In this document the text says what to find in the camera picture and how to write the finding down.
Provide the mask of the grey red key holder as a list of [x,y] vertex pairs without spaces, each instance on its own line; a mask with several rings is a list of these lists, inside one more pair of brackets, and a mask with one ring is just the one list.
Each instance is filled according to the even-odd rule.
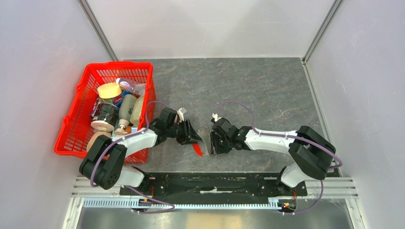
[[197,141],[195,144],[192,144],[195,153],[200,157],[212,155],[213,152],[210,129],[207,126],[204,126],[197,130],[197,135],[201,138],[201,140]]

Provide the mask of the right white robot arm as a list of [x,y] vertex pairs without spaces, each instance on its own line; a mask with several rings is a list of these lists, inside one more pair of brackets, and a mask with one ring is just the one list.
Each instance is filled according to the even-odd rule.
[[214,153],[231,150],[267,150],[289,155],[294,163],[281,170],[276,190],[288,195],[304,180],[324,180],[336,148],[309,126],[289,132],[266,131],[252,126],[237,128],[227,119],[212,118],[211,143]]

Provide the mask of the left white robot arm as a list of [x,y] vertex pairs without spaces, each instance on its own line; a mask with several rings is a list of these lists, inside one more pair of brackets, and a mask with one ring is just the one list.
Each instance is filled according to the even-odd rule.
[[183,114],[183,108],[176,111],[165,107],[146,128],[132,134],[115,138],[99,135],[82,161],[79,173],[88,178],[94,187],[108,190],[114,185],[131,186],[137,194],[146,194],[150,182],[144,178],[142,171],[126,166],[124,161],[130,155],[155,147],[168,138],[176,139],[180,145],[202,142]]

